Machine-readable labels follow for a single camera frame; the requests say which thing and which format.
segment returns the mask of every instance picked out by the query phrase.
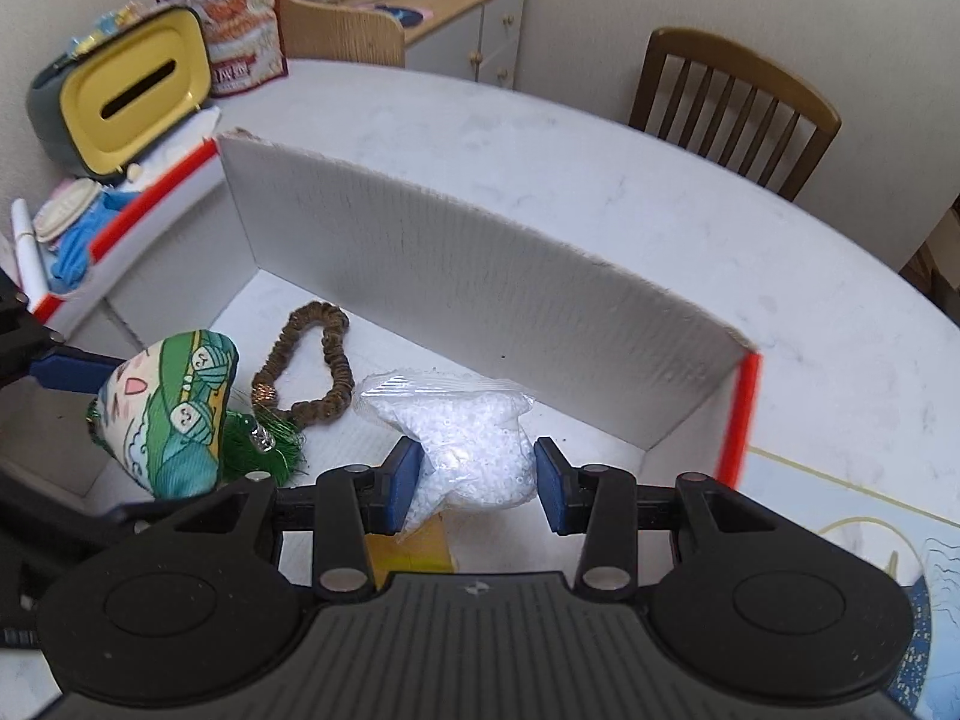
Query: cabinet drawer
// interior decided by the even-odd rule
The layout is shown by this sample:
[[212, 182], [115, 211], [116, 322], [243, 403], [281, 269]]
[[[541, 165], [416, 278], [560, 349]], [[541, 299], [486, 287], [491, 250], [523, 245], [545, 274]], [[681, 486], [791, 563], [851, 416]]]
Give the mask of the cabinet drawer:
[[520, 35], [523, 0], [490, 0], [483, 6], [483, 38], [480, 50], [493, 56], [500, 47]]
[[514, 88], [514, 74], [517, 70], [517, 48], [520, 45], [520, 35], [515, 36], [510, 43], [501, 46], [493, 56], [488, 56], [480, 65], [477, 80], [501, 89]]
[[482, 10], [477, 6], [414, 43], [406, 52], [407, 70], [476, 81], [476, 65], [470, 60], [480, 41]]

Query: cat print fabric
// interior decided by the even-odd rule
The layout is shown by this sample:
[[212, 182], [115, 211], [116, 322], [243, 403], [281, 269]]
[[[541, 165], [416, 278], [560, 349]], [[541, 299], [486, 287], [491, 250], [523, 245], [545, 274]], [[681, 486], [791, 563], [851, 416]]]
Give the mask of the cat print fabric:
[[156, 498], [208, 493], [220, 477], [237, 350], [209, 330], [155, 343], [117, 368], [95, 405], [94, 430]]

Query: plastic bag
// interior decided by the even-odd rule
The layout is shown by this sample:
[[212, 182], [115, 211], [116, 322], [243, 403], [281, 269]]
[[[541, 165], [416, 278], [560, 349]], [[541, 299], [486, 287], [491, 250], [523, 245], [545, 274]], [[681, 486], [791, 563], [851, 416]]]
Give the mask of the plastic bag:
[[355, 402], [424, 446], [403, 533], [441, 508], [510, 509], [536, 494], [533, 447], [518, 421], [534, 401], [514, 383], [394, 371], [364, 380]]

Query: wooden chair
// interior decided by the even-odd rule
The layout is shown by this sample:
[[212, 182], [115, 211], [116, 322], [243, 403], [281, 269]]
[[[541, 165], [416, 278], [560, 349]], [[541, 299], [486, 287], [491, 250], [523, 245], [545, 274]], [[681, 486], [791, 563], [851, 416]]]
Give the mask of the wooden chair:
[[763, 114], [763, 118], [757, 126], [757, 131], [750, 141], [750, 146], [747, 147], [747, 151], [736, 170], [740, 175], [747, 175], [754, 160], [757, 159], [757, 153], [767, 137], [771, 121], [779, 105], [783, 104], [791, 108], [793, 115], [781, 132], [779, 140], [776, 141], [776, 146], [774, 146], [766, 165], [760, 172], [760, 178], [757, 180], [760, 186], [766, 187], [770, 182], [770, 178], [774, 175], [774, 170], [776, 170], [781, 157], [784, 156], [790, 138], [797, 128], [800, 117], [803, 116], [816, 127], [797, 158], [793, 169], [790, 170], [777, 192], [784, 199], [793, 201], [840, 129], [840, 117], [833, 106], [808, 86], [805, 81], [798, 79], [797, 76], [776, 65], [773, 61], [752, 52], [745, 46], [699, 29], [665, 26], [655, 30], [650, 35], [647, 55], [643, 60], [643, 71], [640, 74], [640, 85], [637, 86], [634, 109], [630, 114], [629, 124], [633, 129], [645, 130], [647, 124], [649, 124], [648, 119], [650, 119], [650, 111], [656, 98], [656, 89], [661, 82], [664, 65], [669, 56], [682, 59], [683, 66], [680, 68], [680, 75], [677, 77], [664, 111], [664, 118], [659, 125], [658, 132], [656, 132], [656, 136], [661, 140], [667, 139], [673, 127], [674, 118], [677, 116], [677, 110], [680, 107], [680, 100], [683, 98], [683, 89], [690, 74], [690, 65], [694, 62], [706, 65], [707, 69], [704, 71], [703, 79], [697, 87], [693, 102], [690, 104], [688, 117], [686, 117], [683, 130], [680, 132], [680, 141], [678, 141], [680, 148], [688, 148], [689, 146], [690, 151], [693, 151], [690, 139], [700, 114], [703, 112], [707, 92], [716, 71], [726, 74], [728, 77], [697, 148], [699, 156], [707, 157], [709, 154], [717, 130], [720, 128], [720, 122], [723, 121], [727, 106], [730, 103], [733, 84], [737, 80], [749, 84], [750, 92], [747, 93], [747, 98], [740, 108], [733, 129], [728, 135], [726, 145], [723, 147], [719, 159], [717, 159], [719, 165], [726, 167], [730, 162], [745, 124], [747, 124], [747, 117], [750, 116], [752, 105], [757, 98], [757, 91], [766, 92], [773, 99]]

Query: brown scrunchie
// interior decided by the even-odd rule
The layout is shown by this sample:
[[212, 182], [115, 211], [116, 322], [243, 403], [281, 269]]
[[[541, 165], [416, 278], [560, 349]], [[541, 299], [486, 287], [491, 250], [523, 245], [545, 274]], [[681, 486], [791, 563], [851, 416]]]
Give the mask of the brown scrunchie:
[[[277, 397], [277, 378], [287, 365], [290, 365], [296, 342], [301, 335], [317, 324], [323, 325], [323, 358], [330, 366], [333, 387], [320, 400], [304, 400], [292, 405], [290, 410], [282, 410], [278, 408], [280, 399]], [[267, 362], [253, 376], [253, 405], [292, 422], [299, 430], [342, 415], [353, 396], [353, 374], [350, 372], [347, 355], [344, 354], [344, 334], [347, 333], [349, 324], [347, 315], [340, 308], [331, 303], [320, 303], [318, 300], [292, 312], [280, 331], [280, 338], [274, 344]]]

